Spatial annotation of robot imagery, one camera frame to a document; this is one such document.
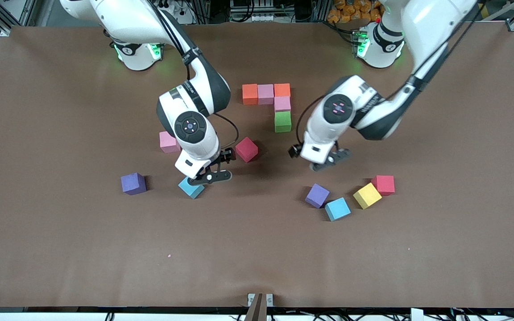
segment blue cube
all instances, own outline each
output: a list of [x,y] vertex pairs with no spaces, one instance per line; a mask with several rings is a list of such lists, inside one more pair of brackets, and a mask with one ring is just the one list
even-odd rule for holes
[[328,197],[328,193],[330,193],[327,189],[322,187],[321,185],[314,184],[310,192],[308,192],[307,198],[305,199],[306,203],[313,205],[317,209],[323,205],[324,201],[326,201]]
[[122,181],[122,191],[128,195],[136,195],[146,191],[144,176],[139,173],[131,173],[120,178]]
[[192,186],[187,182],[188,177],[184,178],[183,181],[180,181],[178,186],[184,191],[189,197],[192,199],[198,197],[199,193],[201,193],[205,187],[203,185]]
[[350,214],[350,209],[344,197],[329,202],[324,209],[327,211],[328,218],[330,218],[331,222]]

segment table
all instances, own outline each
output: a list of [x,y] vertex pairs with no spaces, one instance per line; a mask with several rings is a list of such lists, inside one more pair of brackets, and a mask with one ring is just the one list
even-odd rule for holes
[[[514,305],[514,33],[475,25],[394,135],[340,140],[353,156],[315,173],[291,159],[294,130],[243,83],[290,82],[293,124],[339,77],[383,95],[408,77],[351,56],[323,25],[187,27],[232,89],[222,112],[257,140],[255,162],[191,200],[177,154],[158,147],[157,97],[186,77],[175,49],[148,71],[116,60],[96,28],[17,27],[0,40],[0,306]],[[210,116],[223,142],[229,124]],[[124,195],[120,177],[147,175]],[[397,193],[367,210],[352,194],[377,174]],[[314,183],[345,197],[329,222],[304,203]]]

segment block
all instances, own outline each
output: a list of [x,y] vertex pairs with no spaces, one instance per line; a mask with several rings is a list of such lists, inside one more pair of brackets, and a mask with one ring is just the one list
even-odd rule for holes
[[324,201],[326,201],[329,193],[330,191],[328,191],[328,189],[325,189],[321,185],[314,184],[310,192],[308,192],[307,198],[304,200],[306,203],[320,209],[324,204]]
[[359,189],[353,196],[361,205],[363,210],[382,199],[382,195],[378,193],[376,187],[374,187],[372,183],[369,183],[365,187]]
[[326,206],[324,206],[324,209],[326,210],[331,222],[350,214],[350,209],[344,200],[344,197],[327,203]]
[[256,83],[251,83],[249,85],[242,85],[241,91],[243,92],[243,104],[259,103],[259,95],[257,93],[257,84]]
[[257,145],[249,139],[249,137],[243,138],[242,141],[235,146],[235,153],[237,156],[241,157],[245,163],[251,162],[251,159],[255,158],[259,153],[259,148]]
[[288,83],[276,83],[274,89],[275,97],[291,97],[291,85]]
[[180,181],[178,186],[189,197],[191,197],[192,199],[195,199],[196,197],[198,197],[199,193],[201,193],[205,189],[205,187],[203,185],[192,186],[192,185],[190,185],[190,183],[187,182],[187,179],[188,179],[188,177],[185,177],[182,181]]
[[382,196],[390,196],[396,192],[392,175],[376,175],[371,182]]
[[280,111],[275,113],[275,132],[291,131],[291,112]]
[[259,95],[259,104],[273,104],[275,102],[273,85],[257,85],[257,95]]
[[168,132],[160,133],[160,148],[163,152],[179,152],[182,148]]
[[290,111],[291,110],[291,97],[282,96],[275,97],[275,112]]
[[146,191],[144,176],[139,173],[131,173],[120,178],[122,191],[128,195],[136,195]]

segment light blue cube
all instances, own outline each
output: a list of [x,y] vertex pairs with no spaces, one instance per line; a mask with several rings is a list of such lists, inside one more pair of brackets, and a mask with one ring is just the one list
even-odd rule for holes
[[336,221],[339,218],[345,217],[350,214],[350,209],[348,204],[344,200],[344,197],[336,199],[324,206],[324,209],[327,211],[328,218],[330,218],[331,222]]
[[199,193],[201,193],[205,187],[203,185],[192,186],[187,182],[188,177],[185,177],[183,181],[180,181],[178,186],[184,191],[189,197],[195,199],[198,197]]

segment pile of orange objects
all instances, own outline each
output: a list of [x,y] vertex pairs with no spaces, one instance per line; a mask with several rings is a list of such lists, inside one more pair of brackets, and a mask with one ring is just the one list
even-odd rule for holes
[[327,21],[331,24],[355,19],[379,20],[384,14],[384,6],[371,0],[334,0],[334,8],[328,12]]

